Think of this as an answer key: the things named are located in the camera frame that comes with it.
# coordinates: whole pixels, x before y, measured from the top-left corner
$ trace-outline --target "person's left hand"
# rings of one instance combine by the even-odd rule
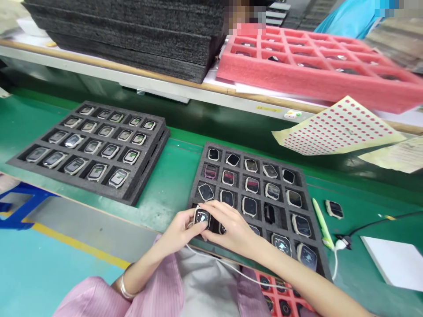
[[[207,222],[199,222],[186,229],[194,217],[194,208],[176,214],[162,237],[154,245],[161,256],[166,257],[182,249],[193,237],[202,233]]]

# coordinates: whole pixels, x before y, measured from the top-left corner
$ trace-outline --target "green pen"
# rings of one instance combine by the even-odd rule
[[[314,198],[312,199],[312,201],[313,201],[314,210],[316,211],[317,219],[319,220],[320,226],[322,227],[323,244],[327,246],[329,249],[334,250],[335,245],[334,245],[334,242],[332,241],[332,237],[330,236],[329,229],[327,228],[326,221],[325,221],[325,218],[323,217],[322,211],[320,210],[319,204]]]

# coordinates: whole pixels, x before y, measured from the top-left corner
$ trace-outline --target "hand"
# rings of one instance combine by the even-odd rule
[[[199,222],[186,229],[194,217],[194,209],[180,211],[173,218],[162,237],[153,246],[163,258],[182,249],[193,237],[206,229],[207,222]]]
[[[203,239],[210,240],[250,259],[257,254],[261,244],[266,242],[251,230],[238,210],[227,203],[212,200],[200,203],[199,206],[208,211],[226,229],[224,235],[205,230],[201,233]]]

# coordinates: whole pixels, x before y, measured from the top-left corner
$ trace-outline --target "blue stool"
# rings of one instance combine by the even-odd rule
[[[50,192],[46,192],[43,189],[37,188],[35,186],[20,183],[15,188],[11,189],[8,192],[5,192],[0,195],[0,199],[6,196],[9,193],[18,193],[18,194],[27,194],[32,195],[32,197],[18,208],[9,218],[5,220],[0,219],[0,229],[16,229],[16,230],[27,230],[31,228],[33,223],[24,223],[22,220],[30,214],[39,204],[41,204],[46,198],[50,196],[57,196]],[[0,212],[6,212],[10,209],[10,203],[0,203]]]

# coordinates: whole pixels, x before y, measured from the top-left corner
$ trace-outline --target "yellow floor line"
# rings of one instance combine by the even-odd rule
[[[10,215],[11,215],[11,212],[2,213],[2,216],[8,217]],[[22,222],[31,222],[32,223],[33,221],[31,221],[28,218],[25,218]],[[95,256],[96,258],[103,260],[103,261],[106,261],[107,263],[112,264],[114,266],[117,266],[121,269],[126,269],[128,267],[128,265],[130,264],[127,261],[124,261],[124,260],[119,259],[119,258],[117,258],[113,255],[106,253],[106,252],[98,250],[98,249],[96,249],[92,246],[89,246],[88,244],[85,244],[81,241],[78,241],[74,238],[68,237],[68,236],[66,236],[66,235],[64,235],[60,232],[57,232],[53,229],[50,229],[49,227],[46,227],[45,225],[42,225],[40,223],[35,222],[31,229],[33,229],[33,230],[35,230],[39,233],[42,233],[45,236],[48,236],[48,237],[53,238],[55,240],[58,240],[58,241],[60,241],[64,244],[67,244],[71,247],[74,247],[75,249],[81,250],[85,253],[88,253],[92,256]]]

